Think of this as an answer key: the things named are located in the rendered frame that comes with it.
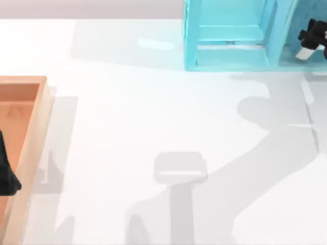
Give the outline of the salmon-coloured shallow box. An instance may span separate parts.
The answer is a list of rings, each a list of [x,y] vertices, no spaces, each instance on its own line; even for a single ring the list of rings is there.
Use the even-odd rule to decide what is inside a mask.
[[[53,105],[45,76],[0,76],[0,131],[21,190],[0,197],[0,245],[21,245]]]

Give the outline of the pale grey rounded box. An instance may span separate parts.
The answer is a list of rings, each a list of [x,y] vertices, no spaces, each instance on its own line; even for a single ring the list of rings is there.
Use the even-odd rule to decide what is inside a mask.
[[[316,52],[316,48],[315,49],[309,49],[306,47],[302,47],[298,53],[296,54],[296,58],[299,60],[308,60],[315,52]]]

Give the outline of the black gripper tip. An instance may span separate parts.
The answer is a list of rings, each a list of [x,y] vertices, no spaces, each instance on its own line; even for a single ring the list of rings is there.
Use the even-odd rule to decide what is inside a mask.
[[[0,196],[13,196],[21,188],[22,184],[10,166],[3,133],[0,130]]]

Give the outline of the light blue rack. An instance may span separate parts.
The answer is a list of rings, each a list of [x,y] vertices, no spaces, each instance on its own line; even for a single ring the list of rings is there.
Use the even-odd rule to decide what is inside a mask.
[[[327,47],[295,56],[327,0],[184,0],[184,67],[194,71],[327,71]]]

